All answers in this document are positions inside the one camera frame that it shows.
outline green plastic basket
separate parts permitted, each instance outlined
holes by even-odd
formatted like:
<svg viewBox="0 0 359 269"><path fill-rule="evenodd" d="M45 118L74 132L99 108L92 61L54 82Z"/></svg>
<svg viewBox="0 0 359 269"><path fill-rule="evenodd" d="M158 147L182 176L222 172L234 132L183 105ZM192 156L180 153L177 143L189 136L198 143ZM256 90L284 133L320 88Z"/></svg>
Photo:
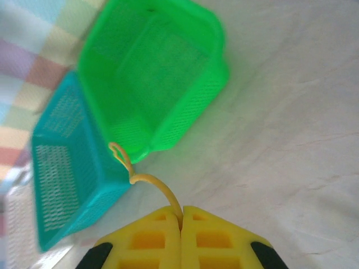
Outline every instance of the green plastic basket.
<svg viewBox="0 0 359 269"><path fill-rule="evenodd" d="M228 80L224 34L188 0L111 0L82 51L79 78L106 143L133 163L173 147Z"/></svg>

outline white fabric surface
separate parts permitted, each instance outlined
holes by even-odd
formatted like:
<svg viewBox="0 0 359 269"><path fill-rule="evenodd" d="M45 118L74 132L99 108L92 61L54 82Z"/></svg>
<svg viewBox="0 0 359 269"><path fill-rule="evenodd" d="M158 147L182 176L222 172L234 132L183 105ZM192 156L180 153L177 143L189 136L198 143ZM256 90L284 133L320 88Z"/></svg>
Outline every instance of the white fabric surface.
<svg viewBox="0 0 359 269"><path fill-rule="evenodd" d="M175 148L136 170L267 238L290 269L359 268L359 1L200 3L227 30L231 80ZM139 183L77 240L165 205Z"/></svg>

